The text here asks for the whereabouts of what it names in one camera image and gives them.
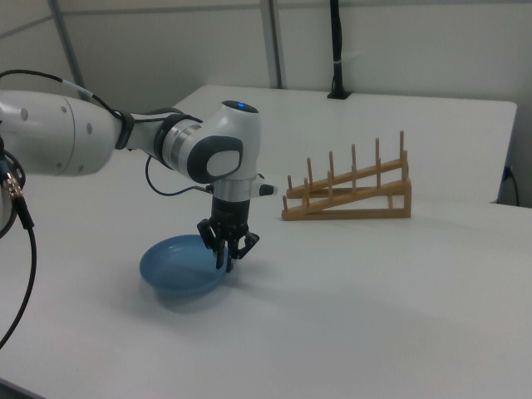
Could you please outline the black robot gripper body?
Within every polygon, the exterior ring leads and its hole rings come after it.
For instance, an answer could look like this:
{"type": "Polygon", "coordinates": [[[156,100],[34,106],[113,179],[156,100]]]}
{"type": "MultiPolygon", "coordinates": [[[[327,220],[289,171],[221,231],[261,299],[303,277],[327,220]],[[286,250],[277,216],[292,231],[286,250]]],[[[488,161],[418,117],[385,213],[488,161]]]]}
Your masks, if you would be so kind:
{"type": "Polygon", "coordinates": [[[214,230],[234,229],[236,232],[245,233],[249,230],[249,207],[249,199],[232,202],[214,197],[209,218],[210,226],[214,230]]]}

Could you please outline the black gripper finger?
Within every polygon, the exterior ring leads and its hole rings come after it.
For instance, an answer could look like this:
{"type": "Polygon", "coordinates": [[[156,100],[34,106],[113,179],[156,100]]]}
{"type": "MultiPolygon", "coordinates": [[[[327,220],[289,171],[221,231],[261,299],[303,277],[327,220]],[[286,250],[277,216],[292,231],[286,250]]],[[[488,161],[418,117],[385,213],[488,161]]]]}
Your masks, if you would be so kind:
{"type": "Polygon", "coordinates": [[[211,249],[216,257],[216,268],[221,268],[224,262],[224,241],[217,237],[208,219],[202,219],[197,224],[199,235],[207,249],[211,249]]]}
{"type": "Polygon", "coordinates": [[[230,237],[228,240],[228,256],[227,256],[227,265],[226,272],[230,273],[233,270],[233,260],[242,259],[260,240],[260,237],[257,234],[247,232],[244,235],[244,246],[239,248],[240,238],[230,237]]]}

